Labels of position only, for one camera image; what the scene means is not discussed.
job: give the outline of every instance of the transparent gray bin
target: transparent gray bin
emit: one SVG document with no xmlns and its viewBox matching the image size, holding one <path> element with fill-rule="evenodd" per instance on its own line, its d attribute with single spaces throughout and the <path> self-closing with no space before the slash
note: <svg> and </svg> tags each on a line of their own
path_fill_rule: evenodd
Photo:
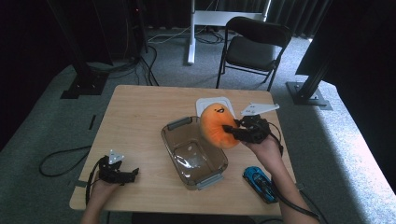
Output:
<svg viewBox="0 0 396 224">
<path fill-rule="evenodd" d="M 186 117 L 168 123 L 162 137 L 169 156 L 187 189 L 205 189 L 223 179 L 228 160 L 221 148 L 200 132 L 200 119 Z"/>
</svg>

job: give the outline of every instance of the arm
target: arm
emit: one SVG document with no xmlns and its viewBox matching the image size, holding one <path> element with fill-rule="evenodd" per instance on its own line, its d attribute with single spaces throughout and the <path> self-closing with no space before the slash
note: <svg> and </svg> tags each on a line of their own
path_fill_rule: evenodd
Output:
<svg viewBox="0 0 396 224">
<path fill-rule="evenodd" d="M 98 224 L 100 214 L 111 194 L 120 184 L 109 184 L 96 176 L 91 198 L 82 215 L 81 224 Z"/>
<path fill-rule="evenodd" d="M 271 174 L 279 192 L 290 202 L 309 211 L 308 205 L 294 185 L 285 163 L 282 161 L 276 140 L 272 136 L 268 136 L 260 144 L 244 143 L 244 145 L 254 152 L 259 162 Z M 279 202 L 279 206 L 285 223 L 318 223 L 313 217 L 302 214 L 283 202 Z"/>
</svg>

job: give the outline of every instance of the gray carpet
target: gray carpet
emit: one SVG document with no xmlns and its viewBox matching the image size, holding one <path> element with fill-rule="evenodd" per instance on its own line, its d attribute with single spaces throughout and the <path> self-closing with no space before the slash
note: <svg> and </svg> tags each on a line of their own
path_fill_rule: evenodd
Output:
<svg viewBox="0 0 396 224">
<path fill-rule="evenodd" d="M 149 35 L 178 31 L 150 31 Z M 215 40 L 213 36 L 201 38 Z M 152 71 L 161 86 L 214 88 L 222 45 L 197 42 L 195 64 L 187 65 L 188 40 L 172 38 L 150 43 L 158 57 Z M 329 223 L 396 223 L 396 197 L 377 167 L 336 88 L 322 82 L 319 89 L 332 110 L 295 105 L 286 82 L 305 81 L 295 76 L 309 41 L 293 38 L 282 59 L 271 93 L 294 173 L 304 192 Z M 143 53 L 146 62 L 154 50 Z M 103 69 L 107 65 L 92 63 Z M 38 172 L 41 160 L 51 152 L 92 144 L 114 88 L 119 84 L 146 85 L 147 70 L 139 63 L 126 72 L 112 73 L 100 96 L 61 100 L 76 73 L 69 66 L 56 76 L 29 117 L 0 153 L 0 223 L 78 223 L 81 211 L 69 207 L 83 163 L 58 177 Z M 223 89 L 266 90 L 262 77 L 232 71 L 223 76 Z M 92 116 L 97 122 L 91 126 Z M 46 172 L 57 174 L 78 161 L 88 149 L 50 159 Z M 130 213 L 111 213 L 110 223 L 129 223 Z M 255 217 L 259 222 L 266 217 Z"/>
</svg>

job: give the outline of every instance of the orange pumpkin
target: orange pumpkin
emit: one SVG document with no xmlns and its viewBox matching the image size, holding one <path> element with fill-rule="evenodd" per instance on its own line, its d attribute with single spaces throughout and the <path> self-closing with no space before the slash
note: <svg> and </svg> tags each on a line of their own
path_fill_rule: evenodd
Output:
<svg viewBox="0 0 396 224">
<path fill-rule="evenodd" d="M 222 125 L 237 128 L 233 114 L 227 106 L 219 103 L 209 105 L 201 115 L 202 135 L 215 147 L 225 149 L 236 146 L 239 141 L 231 133 L 224 132 Z"/>
</svg>

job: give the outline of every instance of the table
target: table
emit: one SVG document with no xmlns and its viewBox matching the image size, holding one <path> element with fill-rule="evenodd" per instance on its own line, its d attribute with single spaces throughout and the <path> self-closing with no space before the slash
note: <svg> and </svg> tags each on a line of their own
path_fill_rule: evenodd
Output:
<svg viewBox="0 0 396 224">
<path fill-rule="evenodd" d="M 262 167 L 242 144 L 224 149 L 229 164 L 224 179 L 207 189 L 188 190 L 166 150 L 161 129 L 170 121 L 196 115 L 199 98 L 227 97 L 236 118 L 250 102 L 272 104 L 267 91 L 240 91 L 177 87 L 118 86 L 110 100 L 91 152 L 79 177 L 87 181 L 95 163 L 110 149 L 125 156 L 120 168 L 131 172 L 139 167 L 134 183 L 120 187 L 105 206 L 112 211 L 280 215 L 278 204 L 266 204 L 243 179 L 251 165 Z M 280 130 L 275 111 L 262 114 Z M 283 160 L 292 178 L 294 173 L 285 146 Z M 85 208 L 85 189 L 76 187 L 70 200 L 73 209 Z"/>
<path fill-rule="evenodd" d="M 195 0 L 191 0 L 191 37 L 188 64 L 194 64 L 195 59 L 195 25 L 225 26 L 233 17 L 243 16 L 258 21 L 266 21 L 271 0 L 266 0 L 262 13 L 231 12 L 231 11 L 205 11 L 195 10 Z"/>
</svg>

